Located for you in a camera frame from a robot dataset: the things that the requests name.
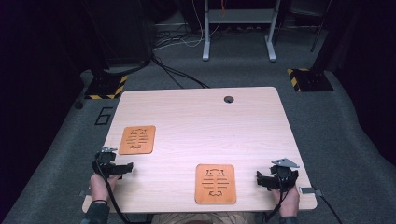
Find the hand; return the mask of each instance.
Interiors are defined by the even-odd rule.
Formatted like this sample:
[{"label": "hand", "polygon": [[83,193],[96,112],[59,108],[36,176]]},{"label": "hand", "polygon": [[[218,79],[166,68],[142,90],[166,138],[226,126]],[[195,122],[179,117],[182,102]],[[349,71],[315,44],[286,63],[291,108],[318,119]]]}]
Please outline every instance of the hand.
[{"label": "hand", "polygon": [[[121,175],[112,175],[107,181],[110,184],[111,190],[116,187],[117,180]],[[91,176],[91,196],[92,201],[96,200],[108,200],[108,191],[105,180],[98,174]]]},{"label": "hand", "polygon": [[[273,193],[274,200],[276,204],[279,204],[280,200],[280,191],[279,189],[271,189]],[[289,193],[286,196],[285,200],[282,202],[281,207],[279,209],[279,214],[282,217],[297,217],[298,213],[298,205],[300,202],[300,194],[297,191],[296,186],[289,189]]]}]

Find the cork mat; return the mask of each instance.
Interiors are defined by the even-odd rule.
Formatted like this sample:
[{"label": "cork mat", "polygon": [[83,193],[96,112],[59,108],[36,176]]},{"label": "cork mat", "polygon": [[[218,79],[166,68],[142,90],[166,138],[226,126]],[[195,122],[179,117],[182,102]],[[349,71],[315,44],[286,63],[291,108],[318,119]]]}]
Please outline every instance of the cork mat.
[{"label": "cork mat", "polygon": [[123,131],[120,155],[149,154],[154,146],[155,126],[126,127]]},{"label": "cork mat", "polygon": [[232,165],[199,164],[196,168],[197,203],[235,203],[235,176]]}]

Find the sleeve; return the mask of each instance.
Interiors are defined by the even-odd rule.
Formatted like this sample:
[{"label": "sleeve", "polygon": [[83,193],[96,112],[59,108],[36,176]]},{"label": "sleeve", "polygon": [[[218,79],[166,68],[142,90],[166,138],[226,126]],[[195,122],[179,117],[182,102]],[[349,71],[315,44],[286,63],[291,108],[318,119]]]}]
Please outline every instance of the sleeve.
[{"label": "sleeve", "polygon": [[297,217],[280,217],[279,224],[298,224]]},{"label": "sleeve", "polygon": [[110,208],[104,203],[91,203],[80,224],[106,224]]}]

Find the wooden table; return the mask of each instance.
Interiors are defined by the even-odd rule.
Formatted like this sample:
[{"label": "wooden table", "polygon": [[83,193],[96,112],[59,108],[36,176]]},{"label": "wooden table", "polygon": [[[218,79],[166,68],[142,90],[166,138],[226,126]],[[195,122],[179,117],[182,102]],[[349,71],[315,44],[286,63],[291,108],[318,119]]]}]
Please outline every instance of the wooden table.
[{"label": "wooden table", "polygon": [[[311,186],[275,88],[126,91],[104,146],[119,147],[123,129],[141,125],[156,126],[152,153],[116,158],[134,163],[114,191],[124,213],[272,210],[273,196],[257,185],[256,171],[271,175],[271,161],[283,158],[300,165],[297,187]],[[198,164],[234,167],[236,203],[195,202]],[[83,211],[90,202],[87,196]],[[301,195],[300,209],[316,206],[313,194]]]}]

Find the table leg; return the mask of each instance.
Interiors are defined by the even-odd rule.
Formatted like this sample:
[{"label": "table leg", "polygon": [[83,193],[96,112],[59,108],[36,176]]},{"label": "table leg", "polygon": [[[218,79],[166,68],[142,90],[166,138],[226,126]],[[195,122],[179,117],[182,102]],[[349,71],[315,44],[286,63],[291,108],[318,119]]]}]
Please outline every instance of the table leg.
[{"label": "table leg", "polygon": [[204,55],[202,56],[203,61],[209,60],[210,51],[210,36],[209,36],[209,5],[208,0],[205,0],[205,45],[204,45]]},{"label": "table leg", "polygon": [[276,5],[274,7],[274,12],[272,14],[272,19],[271,19],[270,32],[268,35],[265,36],[265,45],[267,46],[268,57],[270,58],[270,62],[276,62],[276,55],[275,55],[272,39],[276,25],[277,13],[279,11],[279,5],[280,5],[280,0],[276,0]]}]

